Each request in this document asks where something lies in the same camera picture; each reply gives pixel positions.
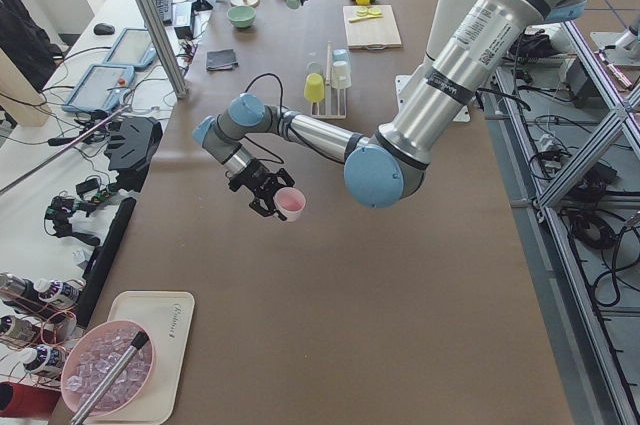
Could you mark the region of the black computer mouse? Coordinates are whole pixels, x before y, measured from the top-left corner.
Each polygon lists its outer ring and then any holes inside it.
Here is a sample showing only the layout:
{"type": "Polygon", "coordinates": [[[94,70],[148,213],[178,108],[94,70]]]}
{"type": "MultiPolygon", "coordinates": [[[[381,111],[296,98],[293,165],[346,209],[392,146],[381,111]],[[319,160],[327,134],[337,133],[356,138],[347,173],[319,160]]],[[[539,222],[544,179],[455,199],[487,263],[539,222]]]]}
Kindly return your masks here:
{"type": "Polygon", "coordinates": [[[108,36],[113,35],[115,33],[115,27],[108,23],[97,23],[93,27],[93,33],[96,36],[108,36]]]}

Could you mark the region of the green plastic cup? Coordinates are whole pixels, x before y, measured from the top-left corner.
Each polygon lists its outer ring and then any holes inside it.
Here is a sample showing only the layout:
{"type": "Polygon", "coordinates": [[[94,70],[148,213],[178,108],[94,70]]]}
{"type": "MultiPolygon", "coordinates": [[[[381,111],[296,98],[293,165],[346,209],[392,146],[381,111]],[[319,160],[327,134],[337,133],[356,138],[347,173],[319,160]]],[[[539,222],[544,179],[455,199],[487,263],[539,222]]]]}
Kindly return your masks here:
{"type": "Polygon", "coordinates": [[[287,4],[287,7],[292,10],[296,10],[301,7],[300,0],[286,0],[286,4],[287,4]]]}

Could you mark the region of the grey plastic cup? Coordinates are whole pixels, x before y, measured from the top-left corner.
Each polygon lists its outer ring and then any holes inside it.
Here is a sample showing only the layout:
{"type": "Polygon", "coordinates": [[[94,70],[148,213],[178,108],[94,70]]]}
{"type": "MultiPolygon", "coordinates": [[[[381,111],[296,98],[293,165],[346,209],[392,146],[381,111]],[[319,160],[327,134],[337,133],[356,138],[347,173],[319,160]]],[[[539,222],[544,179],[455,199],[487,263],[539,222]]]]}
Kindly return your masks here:
{"type": "Polygon", "coordinates": [[[324,70],[320,63],[318,62],[310,62],[307,64],[307,73],[308,74],[318,74],[320,76],[324,76],[324,70]]]}

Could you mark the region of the pink bowl of ice cubes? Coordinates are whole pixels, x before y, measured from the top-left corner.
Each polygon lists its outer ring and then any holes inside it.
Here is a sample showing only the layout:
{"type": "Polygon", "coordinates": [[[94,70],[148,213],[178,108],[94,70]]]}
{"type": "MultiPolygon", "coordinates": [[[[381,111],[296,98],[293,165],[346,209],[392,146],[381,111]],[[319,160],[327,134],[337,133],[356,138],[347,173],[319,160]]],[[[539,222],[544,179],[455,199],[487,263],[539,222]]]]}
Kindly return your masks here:
{"type": "MultiPolygon", "coordinates": [[[[76,411],[94,392],[143,327],[131,320],[105,322],[87,332],[65,359],[61,393],[67,407],[76,411]]],[[[136,352],[91,414],[106,416],[124,408],[141,393],[155,361],[153,343],[147,341],[136,352]]]]}

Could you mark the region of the green ceramic bowl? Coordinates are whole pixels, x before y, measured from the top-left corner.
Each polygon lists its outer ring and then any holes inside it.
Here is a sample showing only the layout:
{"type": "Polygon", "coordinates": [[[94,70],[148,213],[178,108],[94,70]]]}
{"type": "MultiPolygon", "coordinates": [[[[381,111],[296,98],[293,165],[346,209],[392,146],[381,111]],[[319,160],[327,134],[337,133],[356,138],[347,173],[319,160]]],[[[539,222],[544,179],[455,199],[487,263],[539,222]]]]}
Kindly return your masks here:
{"type": "Polygon", "coordinates": [[[248,5],[233,6],[227,11],[227,19],[237,29],[246,29],[256,19],[256,9],[248,5]]]}

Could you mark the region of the yellow plastic cup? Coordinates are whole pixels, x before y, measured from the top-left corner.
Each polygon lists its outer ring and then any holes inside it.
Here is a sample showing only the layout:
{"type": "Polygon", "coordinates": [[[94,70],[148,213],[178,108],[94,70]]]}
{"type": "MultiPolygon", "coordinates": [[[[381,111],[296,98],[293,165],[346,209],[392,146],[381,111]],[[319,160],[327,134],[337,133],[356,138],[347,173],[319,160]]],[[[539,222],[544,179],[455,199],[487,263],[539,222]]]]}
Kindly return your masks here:
{"type": "Polygon", "coordinates": [[[320,103],[325,97],[324,78],[319,73],[309,73],[305,79],[304,98],[310,103],[320,103]]]}

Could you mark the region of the blue teach pendant near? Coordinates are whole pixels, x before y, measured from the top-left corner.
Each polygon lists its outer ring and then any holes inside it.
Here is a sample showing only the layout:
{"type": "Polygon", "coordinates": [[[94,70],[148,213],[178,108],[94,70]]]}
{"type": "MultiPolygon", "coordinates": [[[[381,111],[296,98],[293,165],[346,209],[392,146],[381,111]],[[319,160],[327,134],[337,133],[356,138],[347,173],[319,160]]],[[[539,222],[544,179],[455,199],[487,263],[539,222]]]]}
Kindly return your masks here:
{"type": "Polygon", "coordinates": [[[70,113],[108,112],[114,109],[120,94],[135,76],[131,65],[91,65],[62,105],[70,113]]]}

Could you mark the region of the blue teach pendant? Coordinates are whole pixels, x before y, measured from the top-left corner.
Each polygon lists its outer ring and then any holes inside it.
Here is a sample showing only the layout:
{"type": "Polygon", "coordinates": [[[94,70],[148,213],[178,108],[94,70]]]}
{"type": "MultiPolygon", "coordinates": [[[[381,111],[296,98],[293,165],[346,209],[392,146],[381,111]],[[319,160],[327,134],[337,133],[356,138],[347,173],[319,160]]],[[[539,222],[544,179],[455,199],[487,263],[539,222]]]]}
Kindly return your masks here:
{"type": "Polygon", "coordinates": [[[140,71],[148,68],[156,59],[157,52],[149,32],[144,28],[125,28],[109,53],[106,64],[130,65],[140,71]]]}
{"type": "Polygon", "coordinates": [[[131,65],[91,65],[62,105],[70,113],[108,112],[114,109],[120,94],[135,76],[131,65]]]}

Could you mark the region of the wooden cutting board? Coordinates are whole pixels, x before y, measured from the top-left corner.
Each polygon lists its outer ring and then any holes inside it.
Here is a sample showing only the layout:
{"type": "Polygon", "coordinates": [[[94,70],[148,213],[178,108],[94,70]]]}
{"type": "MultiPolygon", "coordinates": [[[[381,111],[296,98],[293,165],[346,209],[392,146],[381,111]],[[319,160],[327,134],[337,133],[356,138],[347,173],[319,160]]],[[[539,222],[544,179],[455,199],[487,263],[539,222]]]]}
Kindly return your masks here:
{"type": "Polygon", "coordinates": [[[402,46],[393,8],[390,5],[344,6],[342,11],[349,49],[374,50],[402,46]],[[382,18],[358,23],[348,22],[348,18],[356,16],[357,11],[368,11],[371,7],[380,8],[382,18]]]}

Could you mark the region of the cream white plastic cup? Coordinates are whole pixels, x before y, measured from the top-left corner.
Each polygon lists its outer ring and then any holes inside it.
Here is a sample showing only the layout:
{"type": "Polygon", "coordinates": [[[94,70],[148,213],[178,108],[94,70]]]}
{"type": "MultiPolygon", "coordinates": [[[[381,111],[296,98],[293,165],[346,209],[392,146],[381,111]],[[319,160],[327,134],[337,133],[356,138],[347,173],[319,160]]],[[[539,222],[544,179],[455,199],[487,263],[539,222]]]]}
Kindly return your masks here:
{"type": "Polygon", "coordinates": [[[336,90],[345,90],[351,87],[350,64],[344,60],[334,61],[331,64],[331,87],[336,90]]]}

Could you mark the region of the grey folded cloth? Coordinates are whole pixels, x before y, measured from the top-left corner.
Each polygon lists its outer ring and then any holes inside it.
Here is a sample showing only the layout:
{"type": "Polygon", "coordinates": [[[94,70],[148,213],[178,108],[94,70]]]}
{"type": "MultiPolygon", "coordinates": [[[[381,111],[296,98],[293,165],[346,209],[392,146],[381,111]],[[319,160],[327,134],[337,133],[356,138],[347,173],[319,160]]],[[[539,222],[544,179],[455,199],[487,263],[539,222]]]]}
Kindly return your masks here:
{"type": "Polygon", "coordinates": [[[208,51],[206,53],[206,70],[227,70],[237,64],[236,53],[233,49],[208,51]]]}

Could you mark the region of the pink plastic cup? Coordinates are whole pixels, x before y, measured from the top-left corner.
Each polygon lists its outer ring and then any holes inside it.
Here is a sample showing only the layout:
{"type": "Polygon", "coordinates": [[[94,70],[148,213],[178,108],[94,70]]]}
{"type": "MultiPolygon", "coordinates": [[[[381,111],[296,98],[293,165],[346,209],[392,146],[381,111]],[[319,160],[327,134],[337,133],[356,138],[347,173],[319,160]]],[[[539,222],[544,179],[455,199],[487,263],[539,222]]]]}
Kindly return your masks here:
{"type": "Polygon", "coordinates": [[[306,197],[297,188],[283,187],[275,193],[274,204],[286,221],[294,222],[302,215],[306,206],[306,197]]]}

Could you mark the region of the light blue plastic cup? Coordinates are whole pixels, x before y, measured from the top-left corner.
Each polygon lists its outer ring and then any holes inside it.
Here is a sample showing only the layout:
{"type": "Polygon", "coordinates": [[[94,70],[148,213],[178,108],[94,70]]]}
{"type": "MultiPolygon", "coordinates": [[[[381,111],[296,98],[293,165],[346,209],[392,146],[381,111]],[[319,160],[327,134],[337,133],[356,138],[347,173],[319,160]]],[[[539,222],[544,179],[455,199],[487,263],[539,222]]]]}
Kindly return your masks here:
{"type": "Polygon", "coordinates": [[[332,62],[335,63],[339,61],[350,62],[349,51],[347,49],[338,48],[332,50],[332,62]]]}

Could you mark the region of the beige plastic tray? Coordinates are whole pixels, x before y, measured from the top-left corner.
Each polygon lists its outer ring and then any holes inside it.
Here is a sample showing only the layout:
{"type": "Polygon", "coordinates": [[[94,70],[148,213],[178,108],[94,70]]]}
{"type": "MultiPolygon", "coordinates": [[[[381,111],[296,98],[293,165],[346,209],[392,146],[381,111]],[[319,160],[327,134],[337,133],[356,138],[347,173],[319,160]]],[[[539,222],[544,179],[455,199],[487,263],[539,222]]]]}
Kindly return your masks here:
{"type": "Polygon", "coordinates": [[[67,380],[89,349],[92,338],[112,331],[118,321],[135,322],[146,330],[154,358],[146,382],[126,406],[88,424],[162,424],[171,416],[195,299],[182,291],[125,291],[112,303],[107,321],[85,333],[71,350],[61,379],[67,380]]]}

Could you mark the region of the yellow plastic knife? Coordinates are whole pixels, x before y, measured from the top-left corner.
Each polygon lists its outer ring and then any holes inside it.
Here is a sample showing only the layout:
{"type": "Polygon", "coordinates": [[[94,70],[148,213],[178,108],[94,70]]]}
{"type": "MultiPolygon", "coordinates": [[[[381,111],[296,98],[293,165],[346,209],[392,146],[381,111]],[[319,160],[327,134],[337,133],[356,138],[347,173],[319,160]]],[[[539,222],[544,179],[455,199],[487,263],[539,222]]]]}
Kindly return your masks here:
{"type": "Polygon", "coordinates": [[[350,17],[350,18],[348,18],[348,22],[349,23],[358,23],[358,22],[362,22],[362,21],[366,21],[366,20],[379,19],[379,18],[382,18],[382,15],[367,14],[367,15],[350,17]]]}

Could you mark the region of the blue teach pendant far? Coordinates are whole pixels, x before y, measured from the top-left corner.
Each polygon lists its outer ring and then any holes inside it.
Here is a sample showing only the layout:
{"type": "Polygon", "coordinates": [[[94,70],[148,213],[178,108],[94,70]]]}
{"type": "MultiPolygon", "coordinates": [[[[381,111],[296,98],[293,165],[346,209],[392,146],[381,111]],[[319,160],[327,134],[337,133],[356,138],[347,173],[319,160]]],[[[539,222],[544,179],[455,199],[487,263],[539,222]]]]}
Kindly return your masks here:
{"type": "Polygon", "coordinates": [[[140,71],[148,68],[156,59],[157,52],[149,32],[144,28],[125,28],[109,53],[106,64],[130,65],[140,71]]]}

